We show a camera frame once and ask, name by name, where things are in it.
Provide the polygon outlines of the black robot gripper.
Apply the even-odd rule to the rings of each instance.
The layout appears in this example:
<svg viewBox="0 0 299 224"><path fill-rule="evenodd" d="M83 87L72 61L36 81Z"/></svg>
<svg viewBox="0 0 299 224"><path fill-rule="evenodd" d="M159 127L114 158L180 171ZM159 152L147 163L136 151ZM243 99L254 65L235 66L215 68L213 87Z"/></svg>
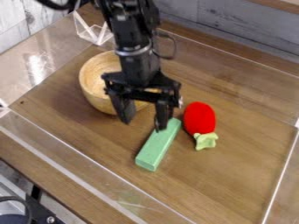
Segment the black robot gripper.
<svg viewBox="0 0 299 224"><path fill-rule="evenodd" d="M114 51L120 68L104 72L102 79L116 115L130 124L136 115L135 101L155 104L154 125L159 132L167 128L174 108L182 106L182 83L162 71L160 59L155 52Z"/></svg>

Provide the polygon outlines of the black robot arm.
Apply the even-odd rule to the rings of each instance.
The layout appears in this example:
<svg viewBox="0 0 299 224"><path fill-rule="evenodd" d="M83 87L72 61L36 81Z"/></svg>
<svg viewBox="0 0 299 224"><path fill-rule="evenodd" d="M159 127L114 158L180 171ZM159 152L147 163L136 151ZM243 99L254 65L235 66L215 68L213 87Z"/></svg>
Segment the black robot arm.
<svg viewBox="0 0 299 224"><path fill-rule="evenodd" d="M164 130L174 110L183 104L182 83L162 71L158 39L163 34L159 9L154 0L90 0L100 9L107 27L115 38L115 54L122 70L104 73L104 91L118 117L131 123L136 115L136 102L155 105L154 126Z"/></svg>

